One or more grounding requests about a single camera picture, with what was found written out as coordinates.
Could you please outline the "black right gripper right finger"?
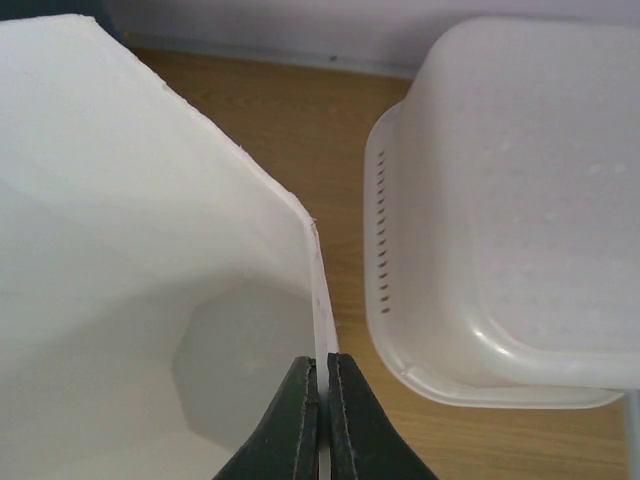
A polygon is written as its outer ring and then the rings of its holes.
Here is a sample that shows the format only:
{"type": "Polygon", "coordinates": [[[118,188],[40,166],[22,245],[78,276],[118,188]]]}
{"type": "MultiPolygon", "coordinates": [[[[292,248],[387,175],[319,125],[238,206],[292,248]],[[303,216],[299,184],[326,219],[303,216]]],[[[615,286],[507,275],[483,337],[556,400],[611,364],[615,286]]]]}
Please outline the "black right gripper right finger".
{"type": "Polygon", "coordinates": [[[330,353],[327,366],[331,477],[436,480],[396,431],[354,358],[330,353]]]}

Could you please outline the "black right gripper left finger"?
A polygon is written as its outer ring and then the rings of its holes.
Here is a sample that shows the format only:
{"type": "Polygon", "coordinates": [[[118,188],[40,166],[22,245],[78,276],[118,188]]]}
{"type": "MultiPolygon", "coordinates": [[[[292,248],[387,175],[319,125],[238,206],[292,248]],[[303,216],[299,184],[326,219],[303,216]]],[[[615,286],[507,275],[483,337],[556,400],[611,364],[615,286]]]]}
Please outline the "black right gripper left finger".
{"type": "Polygon", "coordinates": [[[315,360],[297,357],[258,426],[214,479],[316,479],[319,420],[315,360]]]}

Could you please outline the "white faceted bin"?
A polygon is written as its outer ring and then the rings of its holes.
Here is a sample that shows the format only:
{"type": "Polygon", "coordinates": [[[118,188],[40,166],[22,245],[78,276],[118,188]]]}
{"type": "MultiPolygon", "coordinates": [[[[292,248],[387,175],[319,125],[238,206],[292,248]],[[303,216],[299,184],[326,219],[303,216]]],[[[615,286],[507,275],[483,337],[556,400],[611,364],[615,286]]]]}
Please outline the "white faceted bin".
{"type": "Polygon", "coordinates": [[[292,193],[92,18],[2,23],[3,478],[212,478],[337,348],[292,193]]]}

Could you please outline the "translucent white plastic tub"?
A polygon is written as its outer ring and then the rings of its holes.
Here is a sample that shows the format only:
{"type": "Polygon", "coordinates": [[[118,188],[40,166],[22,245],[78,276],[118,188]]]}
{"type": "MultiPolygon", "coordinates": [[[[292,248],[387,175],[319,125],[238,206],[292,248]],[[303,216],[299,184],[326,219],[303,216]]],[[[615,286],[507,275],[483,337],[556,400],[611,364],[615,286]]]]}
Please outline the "translucent white plastic tub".
{"type": "Polygon", "coordinates": [[[365,150],[366,316],[444,404],[581,409],[639,386],[639,32],[479,17],[365,150]]]}

